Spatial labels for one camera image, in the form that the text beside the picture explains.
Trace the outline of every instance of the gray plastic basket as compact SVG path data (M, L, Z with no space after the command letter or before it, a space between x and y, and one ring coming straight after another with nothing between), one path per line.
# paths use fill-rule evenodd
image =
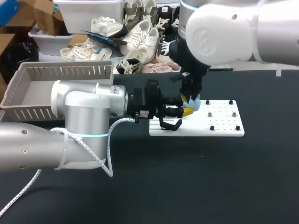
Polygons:
M16 122L61 120L51 111L52 86L57 80L113 83L111 61L22 63L0 104Z

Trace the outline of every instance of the yellow object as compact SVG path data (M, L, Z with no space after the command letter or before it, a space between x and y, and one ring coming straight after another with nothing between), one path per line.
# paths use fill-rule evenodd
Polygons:
M183 117L186 117L188 115L191 115L193 114L194 112L194 108L187 108L187 107L184 107L184 113L183 113Z
M183 101L187 102L187 99L186 99L186 97L184 95L181 94L181 98L182 98Z

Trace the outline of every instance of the coiled white cable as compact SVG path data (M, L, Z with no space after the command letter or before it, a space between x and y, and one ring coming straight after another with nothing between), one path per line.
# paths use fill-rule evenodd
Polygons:
M112 163L111 163L111 154L110 154L110 137L111 137L111 133L112 130L115 128L115 126L117 126L118 124L122 123L122 122L135 122L135 120L133 118L122 118L117 120L116 122L114 122L111 127L109 128L108 131L108 145L107 145L107 160L108 160L108 167L107 168L105 166L105 164L99 159L99 157L75 134L68 132L65 128L59 128L59 127L55 127L52 128L51 131L52 132L56 132L56 133L63 133L63 134L67 134L71 139L74 139L74 141L76 141L79 145L81 145L86 151L89 152L89 154L100 164L100 166L105 170L105 172L112 177L113 176L113 170L112 170ZM3 214L9 209L10 206L13 205L13 203L15 203L25 192L26 190L28 190L28 188L30 188L30 186L34 183L34 181L36 181L36 179L38 178L38 176L41 173L41 169L38 169L36 174L34 175L34 177L31 179L31 181L29 181L29 183L23 188L23 190L21 190L1 211L0 211L0 217L3 216Z

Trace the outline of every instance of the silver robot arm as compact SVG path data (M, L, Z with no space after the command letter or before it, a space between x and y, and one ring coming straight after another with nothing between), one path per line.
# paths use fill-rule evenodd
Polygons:
M165 104L178 108L166 108ZM53 133L24 123L1 123L0 171L98 168L100 163L83 149L82 143L70 136L80 138L101 163L105 163L108 131L112 131L109 129L110 118L129 115L134 120L123 121L138 123L139 119L156 116L162 128L176 131L182 121L173 125L164 122L163 118L192 114L192 108L183 108L182 105L181 96L164 97L157 80L148 80L144 89L135 88L129 96L125 87L120 85L56 81L51 92L51 109L55 115L64 118L67 134L60 134L58 129L58 133Z
M298 11L298 0L181 0L178 32L206 65L299 65Z
M88 82L55 82L54 114L65 128L106 160L110 117L123 117L128 95L124 86ZM73 139L24 123L0 125L0 171L42 168L92 169L100 165Z

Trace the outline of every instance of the shoe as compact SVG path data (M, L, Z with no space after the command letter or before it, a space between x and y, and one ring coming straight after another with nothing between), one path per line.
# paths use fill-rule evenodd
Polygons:
M142 20L148 20L151 22L152 27L157 22L157 3L155 0L147 0L147 2L143 5L142 9Z
M113 69L114 74L133 74L145 62L148 52L144 48L130 51L128 55Z
M175 41L178 36L178 29L173 26L167 26L161 36L160 45L157 51L157 61L167 62L171 61L169 58L169 45Z
M131 32L123 38L126 41L126 45L121 45L120 50L123 55L127 55L130 51L138 48L143 38L143 32L148 33L150 31L150 21L144 20L138 23Z
M97 50L86 46L73 46L72 48L64 48L60 50L60 56L65 61L104 61L108 60L112 55L112 50L103 48L98 54Z
M148 52L148 58L145 60L145 64L150 63L155 58L159 37L160 35L157 28L152 28L148 34L143 33L143 38L138 48L145 48Z
M91 48L73 46L60 50L60 56L66 61L95 61L98 55Z
M139 22L142 14L143 2L141 0L135 0L135 2L125 3L125 18L123 24L128 30L133 29Z
M179 22L179 7L177 7L177 8L174 10L172 26L178 28L178 22Z
M157 64L146 64L141 66L141 73L166 73L180 72L181 67L174 62L162 62Z
M128 29L114 19L101 16L99 19L92 19L91 32L109 39L119 39L128 33Z
M73 46L77 46L79 48L91 48L94 50L94 53L97 53L97 50L102 46L102 44L88 38L84 43L76 43Z
M172 23L172 8L169 6L163 6L158 8L158 18L155 27L163 33L165 28Z

